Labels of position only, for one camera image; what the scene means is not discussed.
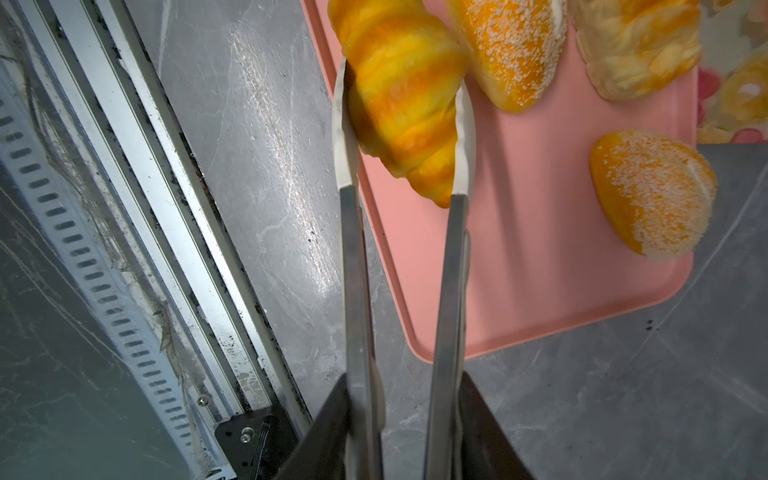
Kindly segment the large croissant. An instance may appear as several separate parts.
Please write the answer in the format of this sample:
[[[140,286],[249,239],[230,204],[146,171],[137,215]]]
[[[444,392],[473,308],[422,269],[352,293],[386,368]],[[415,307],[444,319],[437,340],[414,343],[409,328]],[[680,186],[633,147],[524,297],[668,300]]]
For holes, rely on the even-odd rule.
[[[448,207],[466,52],[420,1],[332,1],[328,17],[347,60],[348,108],[361,150]]]

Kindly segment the painted landscape paper bag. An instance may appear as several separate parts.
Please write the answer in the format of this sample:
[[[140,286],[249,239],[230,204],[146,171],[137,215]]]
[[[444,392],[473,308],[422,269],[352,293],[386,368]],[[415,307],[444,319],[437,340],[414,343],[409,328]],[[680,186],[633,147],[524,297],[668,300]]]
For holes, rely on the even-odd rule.
[[[700,144],[767,141],[767,3],[703,1]]]

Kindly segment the metal tongs white tips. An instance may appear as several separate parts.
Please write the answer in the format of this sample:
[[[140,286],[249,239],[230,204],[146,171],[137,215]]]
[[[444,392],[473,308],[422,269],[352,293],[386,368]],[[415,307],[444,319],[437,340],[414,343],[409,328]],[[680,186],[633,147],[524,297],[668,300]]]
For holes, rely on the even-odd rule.
[[[358,140],[348,109],[345,63],[340,64],[332,100],[334,171],[340,200],[341,256],[350,402],[347,475],[383,478],[381,447],[383,391],[375,361],[368,267],[358,195]],[[429,407],[424,476],[462,476],[459,392],[464,373],[466,291],[470,269],[467,219],[475,178],[476,134],[466,86],[455,96],[455,171],[447,224]]]

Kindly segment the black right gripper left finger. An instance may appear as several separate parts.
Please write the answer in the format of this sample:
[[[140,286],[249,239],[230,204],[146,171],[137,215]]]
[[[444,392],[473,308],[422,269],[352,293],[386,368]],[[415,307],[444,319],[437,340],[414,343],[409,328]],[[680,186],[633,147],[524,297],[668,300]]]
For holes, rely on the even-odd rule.
[[[275,479],[344,479],[349,424],[347,375],[342,374],[308,433],[282,465]]]

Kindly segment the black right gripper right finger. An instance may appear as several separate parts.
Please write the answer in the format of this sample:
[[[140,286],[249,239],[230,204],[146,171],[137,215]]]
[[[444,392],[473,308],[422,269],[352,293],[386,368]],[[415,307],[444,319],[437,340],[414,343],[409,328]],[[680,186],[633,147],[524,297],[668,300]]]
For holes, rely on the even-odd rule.
[[[461,478],[533,480],[467,372],[462,375],[458,404]]]

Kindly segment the braided bread loaf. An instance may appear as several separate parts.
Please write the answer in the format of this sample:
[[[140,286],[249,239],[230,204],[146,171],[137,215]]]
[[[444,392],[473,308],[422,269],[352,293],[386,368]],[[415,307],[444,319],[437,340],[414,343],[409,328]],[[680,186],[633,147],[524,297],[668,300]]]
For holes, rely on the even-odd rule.
[[[698,1],[571,1],[569,12],[587,75],[605,100],[652,95],[701,58]]]

